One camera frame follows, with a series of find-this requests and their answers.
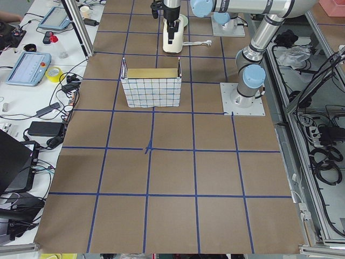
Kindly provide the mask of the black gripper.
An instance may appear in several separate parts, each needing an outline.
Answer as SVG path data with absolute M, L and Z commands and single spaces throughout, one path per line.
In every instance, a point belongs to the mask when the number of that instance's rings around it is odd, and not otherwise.
M 168 44 L 172 44 L 174 40 L 175 32 L 178 32 L 180 27 L 180 21 L 176 21 L 180 15 L 180 7 L 169 8 L 163 7 L 163 17 L 166 19 L 168 24 Z

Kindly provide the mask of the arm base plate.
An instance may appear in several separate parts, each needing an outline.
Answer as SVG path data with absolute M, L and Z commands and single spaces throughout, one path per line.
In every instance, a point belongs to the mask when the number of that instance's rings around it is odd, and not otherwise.
M 214 36 L 218 37 L 245 37 L 245 25 L 242 20 L 237 17 L 236 19 L 231 19 L 225 25 L 217 23 L 214 17 L 211 17 L 212 32 Z
M 243 97 L 237 92 L 237 83 L 220 83 L 225 115 L 265 116 L 260 91 L 254 97 Z

